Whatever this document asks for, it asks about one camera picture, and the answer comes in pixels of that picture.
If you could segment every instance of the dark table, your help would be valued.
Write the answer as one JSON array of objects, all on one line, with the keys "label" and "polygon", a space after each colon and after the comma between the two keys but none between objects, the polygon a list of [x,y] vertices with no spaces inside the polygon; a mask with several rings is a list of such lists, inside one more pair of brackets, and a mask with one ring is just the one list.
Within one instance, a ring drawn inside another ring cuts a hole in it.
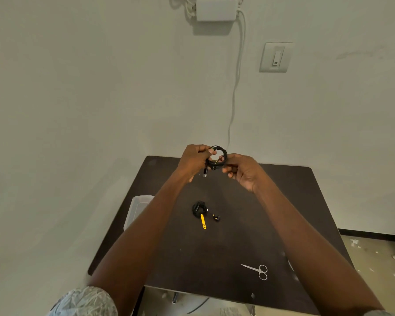
[{"label": "dark table", "polygon": [[[145,158],[89,267],[90,275],[123,232],[132,197],[155,195],[178,162],[179,158]],[[312,170],[304,166],[261,166],[297,210],[351,263]],[[180,193],[145,285],[319,314],[290,268],[279,236],[256,197],[221,170],[209,171],[208,177],[201,174]],[[212,215],[206,216],[205,230],[192,214],[192,205],[198,200],[206,203],[210,213],[221,217],[216,222]],[[242,264],[267,266],[268,279],[261,280],[258,272]]]}]

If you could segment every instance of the baseboard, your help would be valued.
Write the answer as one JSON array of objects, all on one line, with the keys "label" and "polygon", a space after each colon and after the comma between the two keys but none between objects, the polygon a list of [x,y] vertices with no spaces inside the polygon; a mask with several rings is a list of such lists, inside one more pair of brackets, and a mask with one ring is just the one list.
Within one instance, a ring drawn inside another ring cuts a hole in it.
[{"label": "baseboard", "polygon": [[338,228],[341,235],[354,236],[354,237],[365,237],[367,239],[381,239],[383,241],[395,242],[395,235],[392,234],[382,234],[374,232],[364,232],[362,230],[345,230]]}]

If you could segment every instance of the scissors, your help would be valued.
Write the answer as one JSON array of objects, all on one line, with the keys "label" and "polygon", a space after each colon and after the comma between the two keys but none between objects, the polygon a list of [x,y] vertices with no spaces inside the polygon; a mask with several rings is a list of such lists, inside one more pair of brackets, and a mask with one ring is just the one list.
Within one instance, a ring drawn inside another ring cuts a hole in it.
[{"label": "scissors", "polygon": [[247,265],[243,265],[244,267],[247,267],[249,269],[252,269],[254,271],[259,272],[259,278],[263,281],[266,281],[268,279],[268,275],[266,275],[266,272],[268,271],[268,268],[265,265],[259,265],[259,269],[255,269],[253,267],[247,266]]}]

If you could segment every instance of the white container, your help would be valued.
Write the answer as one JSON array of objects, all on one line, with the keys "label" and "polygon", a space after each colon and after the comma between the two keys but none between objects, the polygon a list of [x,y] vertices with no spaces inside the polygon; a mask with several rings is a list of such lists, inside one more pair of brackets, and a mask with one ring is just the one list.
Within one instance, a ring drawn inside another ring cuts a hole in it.
[{"label": "white container", "polygon": [[129,212],[127,213],[126,221],[124,223],[123,229],[129,227],[129,225],[143,212],[145,207],[152,201],[154,197],[152,195],[141,195],[132,198],[130,203]]}]

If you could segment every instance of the yellow tag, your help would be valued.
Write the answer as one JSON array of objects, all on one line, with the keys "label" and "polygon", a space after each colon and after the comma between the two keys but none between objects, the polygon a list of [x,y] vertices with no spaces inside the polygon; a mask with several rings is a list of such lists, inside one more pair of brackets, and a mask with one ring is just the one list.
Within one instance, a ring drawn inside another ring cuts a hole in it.
[{"label": "yellow tag", "polygon": [[203,229],[206,229],[205,219],[203,218],[203,214],[200,215],[200,219],[202,220]]}]

